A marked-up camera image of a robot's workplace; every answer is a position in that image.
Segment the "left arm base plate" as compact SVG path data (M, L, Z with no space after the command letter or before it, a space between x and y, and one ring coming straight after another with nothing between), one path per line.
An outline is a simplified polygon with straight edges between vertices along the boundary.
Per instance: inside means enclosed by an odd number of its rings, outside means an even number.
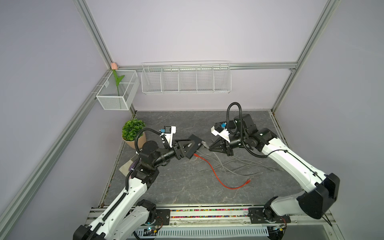
M170 209L156 209L150 212L145 225L148 226L168 226L171 219Z

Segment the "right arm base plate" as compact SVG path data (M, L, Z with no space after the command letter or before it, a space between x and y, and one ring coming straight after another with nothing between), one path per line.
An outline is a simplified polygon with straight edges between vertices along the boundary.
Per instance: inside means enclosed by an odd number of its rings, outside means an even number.
M248 209L248 217L252 224L288 224L291 218L288 215L278 216L272 210L264 207L253 207Z

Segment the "large black network switch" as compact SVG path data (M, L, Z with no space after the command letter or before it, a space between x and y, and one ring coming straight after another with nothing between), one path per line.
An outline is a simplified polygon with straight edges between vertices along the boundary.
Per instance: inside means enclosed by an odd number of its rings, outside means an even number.
M196 135L191 135L184 144L184 156L191 159L203 145L203 140Z

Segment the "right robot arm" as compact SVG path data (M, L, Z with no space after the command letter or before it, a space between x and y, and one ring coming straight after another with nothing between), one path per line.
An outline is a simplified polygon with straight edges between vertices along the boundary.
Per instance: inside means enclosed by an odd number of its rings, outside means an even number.
M215 123L211 133L218 139L209 146L209 151L233 156L235 148L243 148L254 157L270 158L300 185L299 193L275 196L264 205L263 217L267 222L303 214L320 220L337 201L340 178L306 162L270 129L258 129L252 117L243 113L239 103L233 102L228 106L226 120Z

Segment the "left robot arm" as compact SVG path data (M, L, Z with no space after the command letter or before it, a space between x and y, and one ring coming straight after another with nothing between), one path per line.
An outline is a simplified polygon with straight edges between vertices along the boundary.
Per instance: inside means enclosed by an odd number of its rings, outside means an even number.
M159 131L144 128L138 132L137 137L145 132L158 135L164 147L160 148L155 141L147 141L139 147L139 139L135 139L138 158L126 176L125 187L89 226L81 225L77 228L73 235L75 240L126 240L140 226L154 223L156 204L141 197L159 175L158 168L167 165L172 158L191 159L202 146L202 139L195 135L186 140L173 141L170 126Z

